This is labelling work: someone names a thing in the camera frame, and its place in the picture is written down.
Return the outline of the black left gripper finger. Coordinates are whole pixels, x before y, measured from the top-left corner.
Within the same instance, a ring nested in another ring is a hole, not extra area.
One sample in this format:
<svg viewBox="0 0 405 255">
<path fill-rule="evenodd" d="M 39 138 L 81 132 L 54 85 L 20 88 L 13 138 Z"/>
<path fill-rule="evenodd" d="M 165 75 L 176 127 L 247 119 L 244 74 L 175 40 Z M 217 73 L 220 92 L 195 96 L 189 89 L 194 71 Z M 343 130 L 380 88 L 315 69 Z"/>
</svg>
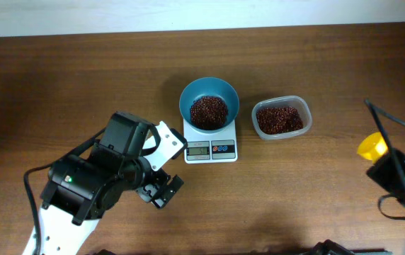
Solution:
<svg viewBox="0 0 405 255">
<path fill-rule="evenodd" d="M 168 202 L 176 195 L 179 189 L 183 186 L 184 181 L 175 175 L 169 183 L 165 183 L 154 194 L 152 203 L 157 209 L 164 208 Z"/>
<path fill-rule="evenodd" d="M 137 195 L 146 203 L 151 203 L 155 200 L 161 199 L 161 186 L 157 184 L 147 184 L 143 187 L 139 187 L 136 190 Z"/>
</svg>

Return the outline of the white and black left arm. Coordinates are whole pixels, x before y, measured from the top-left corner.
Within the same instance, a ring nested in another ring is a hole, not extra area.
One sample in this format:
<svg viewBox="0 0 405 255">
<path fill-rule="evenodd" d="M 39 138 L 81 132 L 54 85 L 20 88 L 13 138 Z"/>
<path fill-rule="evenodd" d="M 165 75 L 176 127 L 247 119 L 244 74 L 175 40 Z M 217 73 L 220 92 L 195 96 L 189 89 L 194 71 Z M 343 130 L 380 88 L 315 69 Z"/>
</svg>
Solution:
<svg viewBox="0 0 405 255">
<path fill-rule="evenodd" d="M 35 203 L 26 171 L 34 228 L 25 254 L 76 254 L 125 191 L 164 208 L 183 180 L 162 167 L 187 146 L 185 137 L 165 122 L 155 125 L 118 111 L 105 128 L 44 167 L 48 182 L 41 205 Z"/>
</svg>

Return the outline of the yellow plastic scoop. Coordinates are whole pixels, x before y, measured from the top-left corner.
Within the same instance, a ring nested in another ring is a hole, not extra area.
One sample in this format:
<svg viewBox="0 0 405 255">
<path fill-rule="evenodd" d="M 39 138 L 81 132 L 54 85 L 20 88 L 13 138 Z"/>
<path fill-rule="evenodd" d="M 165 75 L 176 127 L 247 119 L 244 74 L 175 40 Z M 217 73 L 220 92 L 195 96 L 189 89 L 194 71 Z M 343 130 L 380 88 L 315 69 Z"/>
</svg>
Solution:
<svg viewBox="0 0 405 255">
<path fill-rule="evenodd" d="M 386 153 L 388 153 L 388 146 L 380 132 L 375 132 L 366 137 L 357 148 L 357 154 L 373 164 Z"/>
</svg>

